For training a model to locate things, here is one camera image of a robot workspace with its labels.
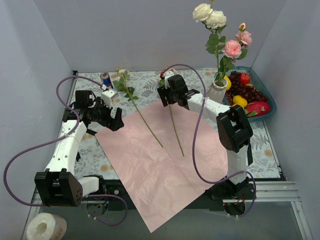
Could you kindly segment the black printed ribbon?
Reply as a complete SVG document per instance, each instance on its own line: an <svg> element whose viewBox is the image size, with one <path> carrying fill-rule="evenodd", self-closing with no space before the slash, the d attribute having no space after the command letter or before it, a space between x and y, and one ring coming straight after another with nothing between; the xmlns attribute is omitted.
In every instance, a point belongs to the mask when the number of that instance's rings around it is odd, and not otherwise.
<svg viewBox="0 0 320 240"><path fill-rule="evenodd" d="M97 134L96 131L91 130L91 129L87 129L87 130L86 130L86 133L89 134L89 135L91 135L91 136L95 136L95 135Z"/></svg>

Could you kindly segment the pink wrapping paper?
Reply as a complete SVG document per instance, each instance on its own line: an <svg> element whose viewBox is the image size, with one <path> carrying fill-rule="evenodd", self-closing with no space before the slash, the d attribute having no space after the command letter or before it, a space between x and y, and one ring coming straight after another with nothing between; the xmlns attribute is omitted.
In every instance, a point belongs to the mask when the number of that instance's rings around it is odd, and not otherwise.
<svg viewBox="0 0 320 240"><path fill-rule="evenodd" d="M198 115L174 104L156 101L123 119L124 127L103 129L96 138L150 232L155 231L221 180L228 171L227 151L217 131Z"/></svg>

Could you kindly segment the pink rose stem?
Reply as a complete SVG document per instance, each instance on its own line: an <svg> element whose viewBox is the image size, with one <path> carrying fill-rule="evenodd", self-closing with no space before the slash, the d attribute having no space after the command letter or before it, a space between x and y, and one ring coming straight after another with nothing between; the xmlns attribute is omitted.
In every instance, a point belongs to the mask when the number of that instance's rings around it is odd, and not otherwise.
<svg viewBox="0 0 320 240"><path fill-rule="evenodd" d="M235 34L235 39L222 42L216 46L217 57L217 76L215 84L223 87L226 73L235 67L237 60L242 60L248 53L248 47L252 44L252 34L247 30L247 24L241 23L238 27L238 32Z"/></svg>

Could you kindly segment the white rose stem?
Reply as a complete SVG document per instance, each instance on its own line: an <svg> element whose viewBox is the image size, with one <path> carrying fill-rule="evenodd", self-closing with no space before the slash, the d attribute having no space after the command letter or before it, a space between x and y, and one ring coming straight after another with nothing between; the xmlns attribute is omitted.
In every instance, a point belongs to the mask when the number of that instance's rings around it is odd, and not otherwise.
<svg viewBox="0 0 320 240"><path fill-rule="evenodd" d="M206 51L216 58L217 76L215 80L218 86L222 86L222 73L224 71L220 66L222 47L219 44L223 42L221 40L221 31L226 26L227 17L222 11L214 10L214 0L210 0L197 5L192 12L192 18L197 23L202 23L210 32L209 39L205 45Z"/></svg>

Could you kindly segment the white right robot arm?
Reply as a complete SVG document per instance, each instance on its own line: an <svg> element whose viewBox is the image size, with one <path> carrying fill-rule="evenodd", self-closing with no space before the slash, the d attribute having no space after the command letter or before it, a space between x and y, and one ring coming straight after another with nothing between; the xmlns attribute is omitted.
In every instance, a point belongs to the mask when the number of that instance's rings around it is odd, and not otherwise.
<svg viewBox="0 0 320 240"><path fill-rule="evenodd" d="M211 194L232 199L244 196L249 184L246 167L253 163L253 130L243 108L205 98L198 90L188 89L183 77L173 72L161 72L158 83L157 92L164 107L178 104L217 124L220 143L227 151L228 172L214 183Z"/></svg>

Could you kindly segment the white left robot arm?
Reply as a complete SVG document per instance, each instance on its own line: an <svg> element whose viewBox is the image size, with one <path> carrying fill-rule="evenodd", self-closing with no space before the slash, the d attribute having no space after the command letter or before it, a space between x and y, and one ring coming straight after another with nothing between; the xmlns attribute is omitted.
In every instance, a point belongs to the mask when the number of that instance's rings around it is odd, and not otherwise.
<svg viewBox="0 0 320 240"><path fill-rule="evenodd" d="M101 175L87 175L76 179L75 164L81 158L79 147L85 134L94 136L88 128L91 123L115 132L124 127L122 109L117 108L111 116L112 104L118 97L113 89L100 96L91 90L77 90L75 100L64 111L61 131L62 140L55 145L53 156L43 172L34 178L42 204L46 207L77 207L82 199L91 195L95 200L106 196L107 190Z"/></svg>

